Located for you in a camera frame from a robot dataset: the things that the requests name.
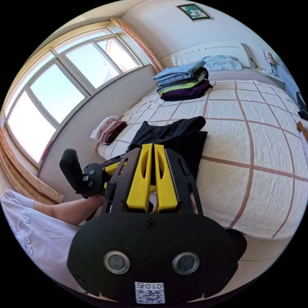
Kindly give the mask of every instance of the black jacket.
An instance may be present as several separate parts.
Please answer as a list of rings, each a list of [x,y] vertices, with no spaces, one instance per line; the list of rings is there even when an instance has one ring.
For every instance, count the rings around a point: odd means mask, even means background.
[[[128,152],[145,143],[162,144],[182,155],[197,179],[199,163],[208,132],[200,130],[205,125],[202,116],[183,119],[166,126],[153,126],[144,121],[128,147]]]

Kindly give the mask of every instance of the sticker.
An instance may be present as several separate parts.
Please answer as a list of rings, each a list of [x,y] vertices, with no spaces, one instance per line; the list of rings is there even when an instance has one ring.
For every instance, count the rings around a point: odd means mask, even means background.
[[[163,283],[135,282],[137,304],[165,304]]]

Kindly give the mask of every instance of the stack of folded clothes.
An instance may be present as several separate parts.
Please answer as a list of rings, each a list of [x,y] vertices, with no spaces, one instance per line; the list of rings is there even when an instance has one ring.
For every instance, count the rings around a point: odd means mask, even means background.
[[[92,132],[90,138],[99,143],[109,145],[127,126],[125,121],[119,120],[117,116],[103,119],[99,126]]]
[[[212,88],[209,73],[203,60],[190,64],[169,67],[153,79],[158,83],[157,93],[164,101],[200,98]]]

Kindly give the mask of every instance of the framed picture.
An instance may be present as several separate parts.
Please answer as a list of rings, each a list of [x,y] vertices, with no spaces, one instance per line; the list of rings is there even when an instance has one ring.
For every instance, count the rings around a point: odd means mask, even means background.
[[[213,19],[208,13],[204,12],[196,4],[183,4],[177,6],[182,12],[184,12],[192,21]]]

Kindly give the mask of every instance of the screw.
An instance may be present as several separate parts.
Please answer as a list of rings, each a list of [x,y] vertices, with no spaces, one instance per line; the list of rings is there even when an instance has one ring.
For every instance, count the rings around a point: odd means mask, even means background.
[[[148,229],[153,230],[153,229],[155,229],[156,227],[157,227],[157,221],[156,221],[155,219],[149,219],[149,220],[147,221],[147,228],[148,228]]]
[[[82,276],[81,274],[77,273],[77,274],[76,274],[76,278],[77,278],[77,280],[78,280],[79,282],[84,282],[84,278],[83,278],[83,276]]]

